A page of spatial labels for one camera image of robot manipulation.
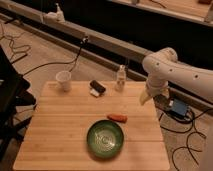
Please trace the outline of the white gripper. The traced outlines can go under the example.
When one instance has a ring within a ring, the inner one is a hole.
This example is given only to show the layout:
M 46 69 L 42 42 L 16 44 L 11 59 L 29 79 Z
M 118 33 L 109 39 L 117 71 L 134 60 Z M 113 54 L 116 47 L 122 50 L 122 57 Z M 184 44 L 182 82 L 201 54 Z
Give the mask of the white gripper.
M 168 82 L 157 76 L 149 76 L 146 80 L 146 90 L 140 95 L 140 104 L 144 105 L 151 97 L 158 95 L 168 96 Z

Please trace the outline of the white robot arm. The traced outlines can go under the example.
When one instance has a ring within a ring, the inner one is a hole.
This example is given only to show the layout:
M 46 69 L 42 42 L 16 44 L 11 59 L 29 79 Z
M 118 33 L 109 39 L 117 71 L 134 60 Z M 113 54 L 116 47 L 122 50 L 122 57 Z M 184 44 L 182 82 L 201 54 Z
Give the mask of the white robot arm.
M 174 49 L 167 47 L 147 55 L 142 66 L 148 73 L 145 88 L 140 95 L 142 105 L 166 92 L 168 82 L 213 103 L 213 71 L 180 63 Z

